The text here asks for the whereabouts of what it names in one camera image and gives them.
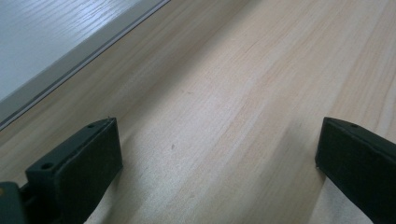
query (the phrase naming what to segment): light wood tabletop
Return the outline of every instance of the light wood tabletop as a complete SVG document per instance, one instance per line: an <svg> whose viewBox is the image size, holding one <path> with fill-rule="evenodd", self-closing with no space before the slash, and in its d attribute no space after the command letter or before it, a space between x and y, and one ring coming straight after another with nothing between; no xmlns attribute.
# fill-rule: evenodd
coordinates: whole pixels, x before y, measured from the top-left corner
<svg viewBox="0 0 396 224"><path fill-rule="evenodd" d="M328 202L321 123L396 142L395 106L396 1L173 0L0 132L0 181L116 117L88 223L358 223Z"/></svg>

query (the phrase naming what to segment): wood grain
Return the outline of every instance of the wood grain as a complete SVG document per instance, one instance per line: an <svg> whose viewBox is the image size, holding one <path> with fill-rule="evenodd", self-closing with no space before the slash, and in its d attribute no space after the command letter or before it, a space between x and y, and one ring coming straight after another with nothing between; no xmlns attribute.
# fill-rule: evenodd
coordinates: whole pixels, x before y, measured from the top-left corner
<svg viewBox="0 0 396 224"><path fill-rule="evenodd" d="M124 169L89 223L332 223L322 119L396 142L395 75L394 1L173 0L0 132L0 177L110 116Z"/></svg>

